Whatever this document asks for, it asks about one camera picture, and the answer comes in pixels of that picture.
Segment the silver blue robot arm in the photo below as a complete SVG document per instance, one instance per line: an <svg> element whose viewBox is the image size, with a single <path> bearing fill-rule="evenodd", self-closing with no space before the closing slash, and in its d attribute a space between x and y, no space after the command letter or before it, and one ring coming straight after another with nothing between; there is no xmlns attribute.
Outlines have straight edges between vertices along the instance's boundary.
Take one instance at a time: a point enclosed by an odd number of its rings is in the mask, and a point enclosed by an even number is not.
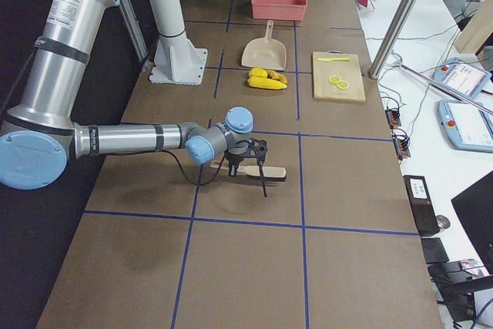
<svg viewBox="0 0 493 329"><path fill-rule="evenodd" d="M52 0L43 33L25 63L28 81L21 102L8 109L1 127L1 181L18 190L48 186L71 158L80 156L172 153L185 149L197 164L215 157L228 162L235 176L246 158L262 166L263 140L251 136L253 116L230 109L209 128L196 123L80 126L72 107L104 11L117 6L126 20L136 51L146 52L129 0Z"/></svg>

